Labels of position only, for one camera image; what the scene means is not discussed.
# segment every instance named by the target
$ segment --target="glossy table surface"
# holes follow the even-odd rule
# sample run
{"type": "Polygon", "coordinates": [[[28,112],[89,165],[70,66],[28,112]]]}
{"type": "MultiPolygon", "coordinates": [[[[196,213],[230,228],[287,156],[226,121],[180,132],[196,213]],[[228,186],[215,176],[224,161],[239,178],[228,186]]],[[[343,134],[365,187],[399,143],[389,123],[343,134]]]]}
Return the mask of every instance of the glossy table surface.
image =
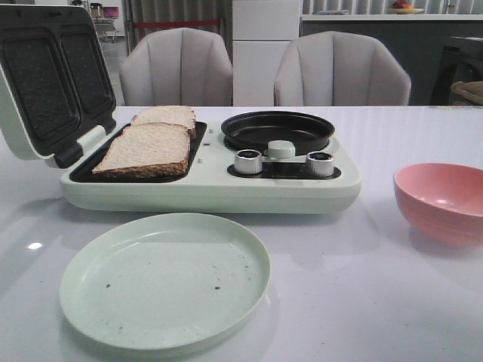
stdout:
{"type": "MultiPolygon", "coordinates": [[[[116,109],[119,124],[140,109],[116,109]]],[[[195,108],[199,121],[260,109],[195,108]]],[[[424,161],[483,168],[483,109],[329,107],[320,115],[359,166],[356,202],[329,215],[223,214],[272,260],[262,302],[235,334],[176,360],[477,361],[483,356],[483,248],[449,247],[412,229],[392,175],[424,161]]],[[[59,285],[76,253],[148,213],[82,210],[65,172],[16,159],[0,140],[0,360],[137,361],[93,344],[63,316],[59,285]]]]}

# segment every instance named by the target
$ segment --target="chair backrest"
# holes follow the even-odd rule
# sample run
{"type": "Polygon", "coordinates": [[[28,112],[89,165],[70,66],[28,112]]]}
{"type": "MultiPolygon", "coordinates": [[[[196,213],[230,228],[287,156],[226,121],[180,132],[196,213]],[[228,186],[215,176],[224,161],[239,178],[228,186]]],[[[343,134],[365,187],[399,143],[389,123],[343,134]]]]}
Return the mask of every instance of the chair backrest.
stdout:
{"type": "Polygon", "coordinates": [[[221,36],[179,28],[145,36],[119,73],[126,106],[230,106],[233,69],[221,36]]]}
{"type": "Polygon", "coordinates": [[[377,39],[321,32],[291,41],[274,92],[277,106],[405,106],[411,78],[377,39]]]}

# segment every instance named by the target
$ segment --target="bread slice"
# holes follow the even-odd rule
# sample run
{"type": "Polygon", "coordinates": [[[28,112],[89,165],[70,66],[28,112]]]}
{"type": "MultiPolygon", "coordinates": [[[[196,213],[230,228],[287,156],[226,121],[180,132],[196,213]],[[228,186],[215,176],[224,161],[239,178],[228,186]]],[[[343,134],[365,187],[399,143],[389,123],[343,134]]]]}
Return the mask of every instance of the bread slice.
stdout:
{"type": "Polygon", "coordinates": [[[188,106],[155,106],[142,110],[134,116],[131,125],[147,123],[169,123],[185,126],[191,138],[196,137],[195,112],[188,106]]]}
{"type": "Polygon", "coordinates": [[[180,175],[186,172],[189,134],[180,124],[126,127],[92,174],[104,177],[180,175]]]}

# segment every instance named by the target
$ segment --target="refrigerator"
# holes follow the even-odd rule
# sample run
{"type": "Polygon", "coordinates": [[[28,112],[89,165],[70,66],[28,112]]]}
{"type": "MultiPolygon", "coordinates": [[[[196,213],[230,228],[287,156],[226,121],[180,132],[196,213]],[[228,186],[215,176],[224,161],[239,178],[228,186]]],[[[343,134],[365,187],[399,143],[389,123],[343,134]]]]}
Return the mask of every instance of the refrigerator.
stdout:
{"type": "Polygon", "coordinates": [[[233,105],[273,106],[273,83],[288,43],[298,38],[300,0],[233,2],[233,105]]]}

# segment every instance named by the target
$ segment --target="pink bowl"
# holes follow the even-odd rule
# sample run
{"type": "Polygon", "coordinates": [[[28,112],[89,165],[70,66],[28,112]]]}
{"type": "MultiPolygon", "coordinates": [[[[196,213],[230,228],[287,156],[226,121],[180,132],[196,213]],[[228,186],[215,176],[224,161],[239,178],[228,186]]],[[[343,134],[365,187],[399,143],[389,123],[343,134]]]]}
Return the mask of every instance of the pink bowl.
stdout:
{"type": "Polygon", "coordinates": [[[483,245],[483,170],[461,164],[409,164],[394,174],[405,219],[444,243],[483,245]]]}

